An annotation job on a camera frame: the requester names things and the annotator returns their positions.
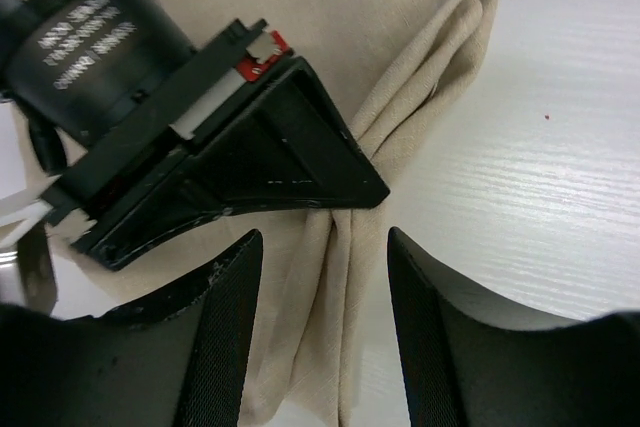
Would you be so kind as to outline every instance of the white wooden surface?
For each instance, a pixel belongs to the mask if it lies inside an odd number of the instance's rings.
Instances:
[[[639,131],[640,0],[502,0],[483,70],[396,186],[391,223],[528,305],[580,319],[640,309]],[[5,111],[0,165],[0,195],[21,189]],[[58,266],[58,315],[113,305]],[[409,425],[379,267],[355,427]],[[316,425],[291,405],[270,424]]]

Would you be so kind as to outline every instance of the black mechanical part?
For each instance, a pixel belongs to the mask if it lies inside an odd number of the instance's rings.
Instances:
[[[28,118],[29,140],[40,167],[48,176],[61,175],[68,166],[67,153],[55,125],[40,115]]]
[[[52,225],[78,209],[96,221],[73,243],[79,252],[119,270],[221,216],[372,208],[386,198],[313,69],[291,52],[240,84],[190,139],[168,127],[239,76],[232,66],[265,26],[234,22],[42,195],[54,206]]]
[[[235,427],[262,237],[103,317],[0,305],[0,425]]]
[[[389,235],[413,427],[640,425],[640,313],[589,322],[508,300]]]
[[[192,52],[153,0],[0,0],[9,96],[87,148]]]

